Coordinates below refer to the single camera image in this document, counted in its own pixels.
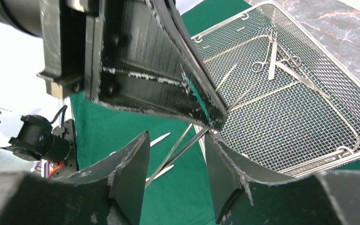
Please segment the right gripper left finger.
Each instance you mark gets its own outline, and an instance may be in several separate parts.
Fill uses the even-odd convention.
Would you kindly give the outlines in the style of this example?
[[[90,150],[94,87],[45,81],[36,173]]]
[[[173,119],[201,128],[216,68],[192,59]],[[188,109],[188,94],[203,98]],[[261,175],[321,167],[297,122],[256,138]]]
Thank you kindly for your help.
[[[150,134],[67,177],[0,172],[0,225],[137,225]]]

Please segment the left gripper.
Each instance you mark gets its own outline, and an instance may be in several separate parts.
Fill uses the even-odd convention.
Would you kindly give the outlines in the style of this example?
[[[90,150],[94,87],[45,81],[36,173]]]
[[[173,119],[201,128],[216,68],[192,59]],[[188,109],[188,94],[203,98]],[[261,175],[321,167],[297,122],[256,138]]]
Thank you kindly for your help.
[[[78,93],[85,76],[85,98],[98,105],[224,127],[225,102],[175,1],[42,0],[40,20],[47,94]]]

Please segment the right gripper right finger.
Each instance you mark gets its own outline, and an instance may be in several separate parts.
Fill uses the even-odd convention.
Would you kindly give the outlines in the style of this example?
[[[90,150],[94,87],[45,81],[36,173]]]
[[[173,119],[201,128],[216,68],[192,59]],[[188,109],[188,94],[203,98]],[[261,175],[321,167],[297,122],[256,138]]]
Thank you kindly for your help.
[[[205,136],[206,164],[218,225],[360,225],[360,170],[293,178]]]

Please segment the green surgical cloth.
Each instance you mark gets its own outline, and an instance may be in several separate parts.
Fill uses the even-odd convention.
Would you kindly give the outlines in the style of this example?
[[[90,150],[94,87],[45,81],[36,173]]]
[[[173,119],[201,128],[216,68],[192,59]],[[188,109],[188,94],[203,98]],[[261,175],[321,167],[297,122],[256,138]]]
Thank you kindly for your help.
[[[150,133],[142,225],[360,225],[360,82],[277,3],[195,35],[228,105],[221,132],[72,97],[85,168]]]

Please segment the metal mesh instrument tray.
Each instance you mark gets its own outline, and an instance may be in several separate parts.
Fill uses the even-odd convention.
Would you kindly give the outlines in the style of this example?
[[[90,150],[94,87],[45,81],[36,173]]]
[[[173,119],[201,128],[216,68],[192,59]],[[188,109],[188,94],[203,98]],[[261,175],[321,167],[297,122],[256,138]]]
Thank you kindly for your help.
[[[263,61],[272,28],[301,66],[291,67],[331,98]],[[360,159],[360,82],[279,4],[264,1],[192,37],[222,97],[234,105],[221,131],[233,150],[276,172],[301,177]]]

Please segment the pointed steel tweezers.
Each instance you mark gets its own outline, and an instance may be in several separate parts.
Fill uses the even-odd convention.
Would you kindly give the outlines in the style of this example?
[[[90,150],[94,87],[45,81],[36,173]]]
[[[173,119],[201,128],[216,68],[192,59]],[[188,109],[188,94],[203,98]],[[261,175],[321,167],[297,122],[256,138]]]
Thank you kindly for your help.
[[[156,147],[154,147],[154,146],[155,146],[156,144],[158,144],[159,142],[161,142],[162,140],[164,140],[164,139],[165,139],[167,136],[169,136],[170,134],[171,134],[171,133],[168,132],[168,133],[166,133],[166,134],[164,134],[164,135],[162,135],[162,136],[160,136],[160,137],[158,137],[158,138],[156,138],[155,140],[153,140],[153,141],[150,142],[150,147],[151,147],[151,149],[152,149],[152,150],[158,150],[158,152],[154,152],[154,156],[155,156],[155,157],[161,156],[162,150],[161,150],[160,147],[159,147],[159,148],[156,148]],[[159,176],[163,175],[165,172],[169,171],[172,167],[173,167],[173,165],[169,166],[168,169],[164,169],[164,171],[163,171],[163,172],[160,172],[160,173],[154,178],[154,180],[157,179]]]

